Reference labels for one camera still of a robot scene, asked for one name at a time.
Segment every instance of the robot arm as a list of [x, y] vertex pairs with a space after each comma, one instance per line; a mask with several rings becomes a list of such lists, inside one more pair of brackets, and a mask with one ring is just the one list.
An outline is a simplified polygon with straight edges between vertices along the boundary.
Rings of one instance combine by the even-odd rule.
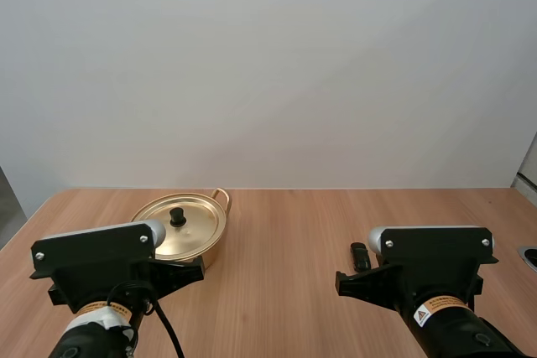
[[139, 221], [49, 236], [32, 246], [32, 279], [52, 278], [54, 305], [77, 314], [50, 358], [132, 356], [144, 315], [154, 311], [183, 356], [159, 299], [204, 277], [201, 257], [193, 262], [154, 259], [164, 240], [158, 221]]
[[474, 312], [481, 264], [496, 263], [486, 228], [379, 227], [369, 246], [352, 244], [356, 275], [336, 273], [339, 295], [396, 310], [430, 358], [520, 357], [505, 336]]

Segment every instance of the wooden table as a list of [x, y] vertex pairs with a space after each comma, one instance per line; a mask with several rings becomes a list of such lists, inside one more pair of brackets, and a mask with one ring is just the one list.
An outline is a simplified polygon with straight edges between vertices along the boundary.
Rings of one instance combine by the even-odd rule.
[[[0, 251], [0, 355], [48, 356], [73, 318], [67, 307], [52, 306], [49, 279], [29, 279], [35, 240], [127, 222], [142, 205], [173, 192], [71, 189], [49, 199]], [[537, 245], [537, 209], [516, 190], [231, 193], [227, 238], [206, 279], [162, 300], [187, 358], [424, 356], [395, 312], [338, 297], [334, 288], [336, 270], [352, 272], [349, 244], [387, 225], [489, 228], [500, 263], [482, 267], [476, 311], [537, 355], [537, 273], [516, 251]], [[136, 352], [175, 356], [156, 315], [143, 320]]]

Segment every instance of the gold pot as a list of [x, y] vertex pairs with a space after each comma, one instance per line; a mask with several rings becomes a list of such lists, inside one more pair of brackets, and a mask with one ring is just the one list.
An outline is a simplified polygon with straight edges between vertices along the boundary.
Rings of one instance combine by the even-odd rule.
[[[225, 197], [225, 206], [216, 201], [219, 194]], [[190, 262], [202, 256], [207, 268], [216, 258], [231, 208], [232, 199], [221, 188], [213, 190], [211, 197], [177, 193], [148, 203], [132, 221], [153, 219], [164, 225], [166, 237], [155, 251], [157, 259]]]

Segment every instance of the warning label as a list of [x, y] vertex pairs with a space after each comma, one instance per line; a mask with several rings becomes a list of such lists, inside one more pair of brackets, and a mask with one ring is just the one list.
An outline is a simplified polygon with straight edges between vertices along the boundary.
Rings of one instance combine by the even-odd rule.
[[418, 310], [416, 310], [416, 313], [414, 314], [414, 319], [420, 327], [423, 327], [427, 319], [430, 317], [430, 311], [424, 306], [421, 305]]
[[[80, 316], [81, 314], [87, 314], [88, 312], [93, 312], [94, 310], [104, 308], [107, 306], [107, 303], [104, 301], [98, 301], [98, 302], [92, 302], [91, 304], [88, 304], [81, 308], [78, 312], [76, 312], [76, 316]], [[120, 315], [122, 315], [125, 320], [129, 321], [131, 319], [131, 311], [125, 308], [124, 306], [120, 304], [115, 304], [112, 302], [110, 304], [110, 307], [114, 309], [116, 312], [118, 312]]]
[[434, 297], [422, 304], [415, 312], [414, 319], [423, 327], [425, 322], [436, 312], [445, 308], [465, 308], [469, 309], [459, 298], [443, 295]]

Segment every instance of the black lid knob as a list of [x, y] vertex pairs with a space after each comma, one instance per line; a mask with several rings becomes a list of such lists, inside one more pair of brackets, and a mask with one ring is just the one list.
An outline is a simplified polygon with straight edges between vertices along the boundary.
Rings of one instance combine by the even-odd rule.
[[185, 211], [180, 207], [175, 207], [174, 209], [171, 209], [169, 211], [169, 216], [171, 217], [171, 220], [169, 221], [171, 226], [179, 228], [186, 223]]

